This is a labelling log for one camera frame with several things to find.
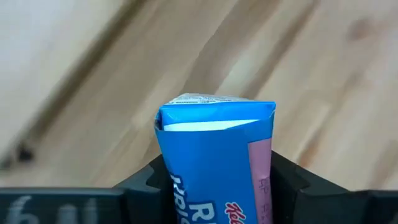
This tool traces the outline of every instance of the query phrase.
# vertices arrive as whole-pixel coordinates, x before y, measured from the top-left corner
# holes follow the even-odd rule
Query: pink label
[[[249,159],[258,224],[272,224],[271,139],[249,143]]]

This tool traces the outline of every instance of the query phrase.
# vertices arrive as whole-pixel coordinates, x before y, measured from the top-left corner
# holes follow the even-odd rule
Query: snack bar wrapper
[[[160,107],[155,132],[179,223],[272,223],[274,111],[271,101],[199,94]]]

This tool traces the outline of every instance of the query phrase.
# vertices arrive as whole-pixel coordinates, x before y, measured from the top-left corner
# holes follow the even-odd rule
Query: black holder
[[[350,192],[276,152],[271,192],[274,224],[398,223],[398,192]],[[177,223],[172,181],[159,156],[111,189],[3,188],[3,223]]]

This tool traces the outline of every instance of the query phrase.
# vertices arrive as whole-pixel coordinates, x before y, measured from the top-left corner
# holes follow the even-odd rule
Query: red logo text
[[[244,224],[243,220],[246,216],[243,215],[242,208],[236,202],[225,203],[225,214],[228,215],[229,224]]]

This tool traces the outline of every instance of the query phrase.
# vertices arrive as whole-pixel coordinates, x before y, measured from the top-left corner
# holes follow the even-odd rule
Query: wooden surface
[[[0,158],[26,135],[126,2],[0,2]]]
[[[185,92],[275,100],[274,150],[349,189],[398,187],[398,2],[148,0],[2,185],[111,186],[159,153]]]

